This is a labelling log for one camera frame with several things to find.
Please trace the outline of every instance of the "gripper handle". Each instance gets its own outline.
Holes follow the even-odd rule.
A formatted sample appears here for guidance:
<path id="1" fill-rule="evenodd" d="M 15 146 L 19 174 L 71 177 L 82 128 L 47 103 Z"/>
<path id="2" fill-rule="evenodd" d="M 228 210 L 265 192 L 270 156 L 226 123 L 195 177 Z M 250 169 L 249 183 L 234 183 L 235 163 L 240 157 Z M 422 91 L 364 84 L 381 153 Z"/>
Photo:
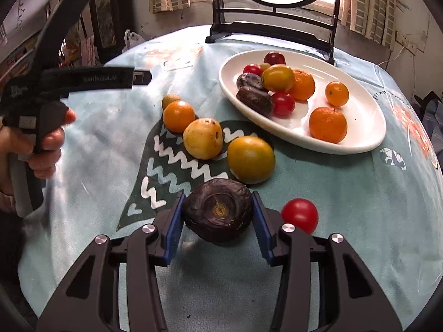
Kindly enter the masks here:
<path id="1" fill-rule="evenodd" d="M 29 105 L 20 111 L 9 114 L 7 124 L 18 127 L 34 144 L 34 154 L 42 152 L 42 139 L 63 125 L 68 107 L 61 101 L 51 101 L 44 105 Z M 26 217 L 43 203 L 42 180 L 34 175 L 27 159 L 30 156 L 9 155 L 9 169 L 16 200 L 16 210 L 20 217 Z"/>

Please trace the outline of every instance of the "silver screw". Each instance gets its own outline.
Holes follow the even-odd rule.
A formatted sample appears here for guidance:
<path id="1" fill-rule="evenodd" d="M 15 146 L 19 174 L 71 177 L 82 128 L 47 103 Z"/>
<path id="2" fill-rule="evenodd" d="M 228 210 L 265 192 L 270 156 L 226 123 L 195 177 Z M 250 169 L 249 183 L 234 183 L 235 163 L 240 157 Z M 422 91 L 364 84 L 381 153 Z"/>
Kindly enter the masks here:
<path id="1" fill-rule="evenodd" d="M 285 232 L 294 232 L 295 231 L 295 226 L 293 224 L 284 224 L 281 229 Z"/>
<path id="2" fill-rule="evenodd" d="M 144 233 L 152 233 L 156 230 L 156 226 L 154 226 L 153 224 L 147 224 L 144 225 L 141 229 Z"/>
<path id="3" fill-rule="evenodd" d="M 344 237 L 339 234 L 339 233 L 333 233 L 331 236 L 331 239 L 335 242 L 335 243 L 341 243 L 344 241 Z"/>
<path id="4" fill-rule="evenodd" d="M 106 237 L 105 235 L 98 235 L 94 241 L 97 245 L 101 245 L 104 244 L 107 241 L 108 237 Z"/>

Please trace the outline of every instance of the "table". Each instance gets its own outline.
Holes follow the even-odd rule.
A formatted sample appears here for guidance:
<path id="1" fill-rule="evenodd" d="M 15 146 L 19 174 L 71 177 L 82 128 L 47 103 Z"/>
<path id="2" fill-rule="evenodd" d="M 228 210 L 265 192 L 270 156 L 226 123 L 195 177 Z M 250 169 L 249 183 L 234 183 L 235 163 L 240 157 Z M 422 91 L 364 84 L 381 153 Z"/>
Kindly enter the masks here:
<path id="1" fill-rule="evenodd" d="M 316 153 L 271 136 L 243 117 L 224 97 L 218 69 L 233 54 L 253 49 L 320 54 L 248 35 L 205 44 L 208 33 L 209 26 L 186 28 L 109 63 L 146 68 L 167 60 L 151 68 L 148 86 L 69 97 L 67 104 L 78 120 L 66 129 L 63 157 L 47 184 L 45 204 L 25 221 L 27 242 L 19 276 L 31 307 L 41 314 L 94 236 L 128 235 L 150 221 L 155 208 L 170 207 L 177 191 L 189 193 L 205 179 L 229 172 L 225 159 L 206 167 L 182 159 L 181 138 L 161 122 L 162 96 L 178 93 L 198 116 L 216 118 L 226 141 L 253 132 L 271 139 L 275 174 L 255 188 L 265 205 L 280 210 L 295 197 L 313 201 L 320 213 L 315 234 L 340 232 L 348 239 L 406 328 L 442 276 L 443 178 L 429 139 L 394 80 L 374 64 L 336 50 L 336 66 L 379 103 L 387 135 L 368 153 Z M 127 330 L 125 268 L 120 272 L 120 320 Z M 176 259 L 167 269 L 159 267 L 157 276 L 170 332 L 269 330 L 280 269 L 267 266 L 252 227 L 230 248 L 206 243 L 184 228 Z M 318 285 L 311 289 L 313 329 Z"/>

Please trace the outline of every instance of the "person's arm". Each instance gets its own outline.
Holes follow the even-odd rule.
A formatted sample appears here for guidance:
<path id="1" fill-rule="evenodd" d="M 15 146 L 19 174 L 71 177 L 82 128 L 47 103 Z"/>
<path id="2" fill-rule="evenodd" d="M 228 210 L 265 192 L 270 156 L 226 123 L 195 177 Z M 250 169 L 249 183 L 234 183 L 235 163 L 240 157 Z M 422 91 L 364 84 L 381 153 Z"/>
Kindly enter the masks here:
<path id="1" fill-rule="evenodd" d="M 67 125 L 74 121 L 74 111 L 68 110 L 64 124 Z M 44 137 L 42 140 L 44 152 L 31 156 L 28 160 L 29 167 L 34 170 L 34 175 L 37 178 L 50 178 L 55 173 L 55 163 L 61 156 L 60 147 L 64 142 L 65 132 L 62 128 L 58 128 Z M 15 208 L 7 154 L 29 154 L 32 150 L 32 144 L 19 129 L 0 125 L 0 211 L 10 212 Z"/>

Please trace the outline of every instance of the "oval plate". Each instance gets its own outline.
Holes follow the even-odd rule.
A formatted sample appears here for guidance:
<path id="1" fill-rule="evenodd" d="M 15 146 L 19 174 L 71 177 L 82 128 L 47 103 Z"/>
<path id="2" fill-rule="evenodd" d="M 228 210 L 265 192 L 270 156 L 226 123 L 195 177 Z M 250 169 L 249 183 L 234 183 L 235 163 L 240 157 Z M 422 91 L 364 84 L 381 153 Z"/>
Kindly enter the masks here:
<path id="1" fill-rule="evenodd" d="M 386 121 L 382 110 L 369 92 L 348 74 L 320 59 L 301 53 L 282 51 L 291 68 L 311 73 L 315 93 L 307 102 L 296 101 L 293 113 L 287 118 L 268 119 L 236 98 L 236 81 L 248 64 L 261 64 L 272 50 L 254 50 L 230 57 L 220 67 L 220 86 L 231 103 L 256 125 L 290 143 L 327 154 L 359 154 L 379 146 L 386 135 Z M 348 133 L 338 144 L 317 140 L 309 133 L 309 116 L 317 107 L 329 106 L 325 87 L 331 81 L 340 81 L 349 89 L 349 101 L 341 107 L 348 123 Z"/>

